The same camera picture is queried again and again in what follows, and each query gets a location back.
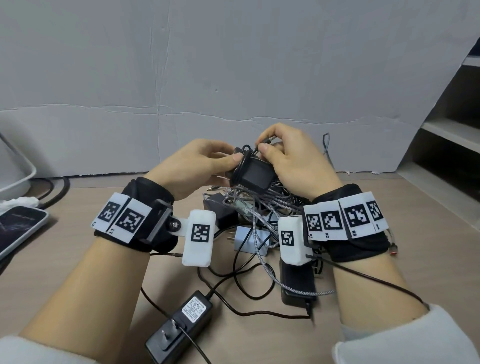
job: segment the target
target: black wrist strap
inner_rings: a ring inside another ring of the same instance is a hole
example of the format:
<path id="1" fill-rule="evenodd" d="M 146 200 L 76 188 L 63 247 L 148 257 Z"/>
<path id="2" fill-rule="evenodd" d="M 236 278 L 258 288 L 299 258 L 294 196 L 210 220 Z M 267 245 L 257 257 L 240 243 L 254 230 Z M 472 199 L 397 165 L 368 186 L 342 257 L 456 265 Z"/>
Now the black wrist strap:
<path id="1" fill-rule="evenodd" d="M 169 234 L 165 228 L 160 230 L 151 243 L 146 240 L 158 223 L 158 213 L 162 208 L 161 204 L 158 204 L 158 200 L 162 200 L 167 205 L 173 205 L 175 199 L 172 194 L 164 187 L 144 177 L 138 177 L 136 180 L 131 180 L 123 189 L 122 194 L 151 207 L 152 211 L 148 214 L 145 221 L 129 243 L 125 243 L 107 233 L 97 230 L 95 230 L 94 235 L 140 252 L 151 252 L 152 250 L 156 250 L 159 253 L 164 254 L 175 248 L 178 243 L 178 237 Z"/>
<path id="2" fill-rule="evenodd" d="M 336 201 L 342 197 L 361 194 L 362 190 L 356 184 L 347 184 L 336 190 L 323 194 L 313 200 L 312 203 L 317 204 L 325 201 Z M 364 236 L 357 239 L 349 240 L 330 240 L 327 242 L 319 242 L 330 254 L 332 261 L 336 263 L 352 262 L 371 258 L 383 254 L 388 251 L 390 242 L 384 232 L 374 235 Z"/>

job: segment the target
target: right hand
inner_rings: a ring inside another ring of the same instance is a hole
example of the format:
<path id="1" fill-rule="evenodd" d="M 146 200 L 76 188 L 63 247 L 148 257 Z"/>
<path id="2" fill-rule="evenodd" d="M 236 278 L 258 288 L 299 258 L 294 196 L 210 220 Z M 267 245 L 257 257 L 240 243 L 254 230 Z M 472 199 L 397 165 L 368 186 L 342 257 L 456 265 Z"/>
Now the right hand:
<path id="1" fill-rule="evenodd" d="M 262 143 L 266 138 L 282 139 L 285 151 Z M 334 169 L 302 130 L 285 124 L 275 124 L 265 130 L 257 142 L 258 150 L 275 168 L 283 185 L 310 201 L 343 186 Z"/>

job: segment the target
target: hand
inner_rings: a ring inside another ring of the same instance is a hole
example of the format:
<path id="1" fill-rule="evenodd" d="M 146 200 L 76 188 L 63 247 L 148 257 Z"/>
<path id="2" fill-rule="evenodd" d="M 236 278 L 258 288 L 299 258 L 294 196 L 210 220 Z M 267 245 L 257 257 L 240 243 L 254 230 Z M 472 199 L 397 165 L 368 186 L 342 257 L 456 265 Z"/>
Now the hand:
<path id="1" fill-rule="evenodd" d="M 282 139 L 283 145 L 261 143 L 274 135 Z M 293 194 L 313 200 L 342 187 L 327 159 L 310 137 L 299 129 L 275 124 L 260 135 L 255 145 L 273 164 L 278 178 Z"/>
<path id="2" fill-rule="evenodd" d="M 182 200 L 202 186 L 230 187 L 217 177 L 238 166 L 242 153 L 232 155 L 235 147 L 218 140 L 196 139 L 168 157 L 145 175 Z"/>

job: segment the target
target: left hand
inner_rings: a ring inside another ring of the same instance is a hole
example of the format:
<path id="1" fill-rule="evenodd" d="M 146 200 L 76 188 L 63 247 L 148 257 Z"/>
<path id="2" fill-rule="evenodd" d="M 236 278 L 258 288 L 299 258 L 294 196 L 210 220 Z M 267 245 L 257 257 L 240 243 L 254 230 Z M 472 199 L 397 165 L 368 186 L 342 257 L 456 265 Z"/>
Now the left hand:
<path id="1" fill-rule="evenodd" d="M 202 186 L 230 187 L 228 180 L 217 177 L 238 166 L 242 153 L 219 140 L 196 139 L 145 175 L 182 200 Z"/>

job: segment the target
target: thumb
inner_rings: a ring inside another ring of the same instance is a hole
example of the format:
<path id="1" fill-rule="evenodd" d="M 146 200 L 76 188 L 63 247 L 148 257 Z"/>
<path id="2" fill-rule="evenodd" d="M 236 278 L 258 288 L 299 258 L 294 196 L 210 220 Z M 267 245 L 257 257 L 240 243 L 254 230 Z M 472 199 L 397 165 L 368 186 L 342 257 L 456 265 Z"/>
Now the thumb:
<path id="1" fill-rule="evenodd" d="M 234 169 L 236 166 L 238 166 L 242 158 L 243 154 L 237 153 L 223 158 L 211 159 L 213 163 L 212 174 L 223 173 Z"/>
<path id="2" fill-rule="evenodd" d="M 260 153 L 262 153 L 265 159 L 272 163 L 274 166 L 275 164 L 280 163 L 283 158 L 285 158 L 285 154 L 283 154 L 280 150 L 270 144 L 260 143 L 258 145 L 258 150 L 260 151 Z"/>

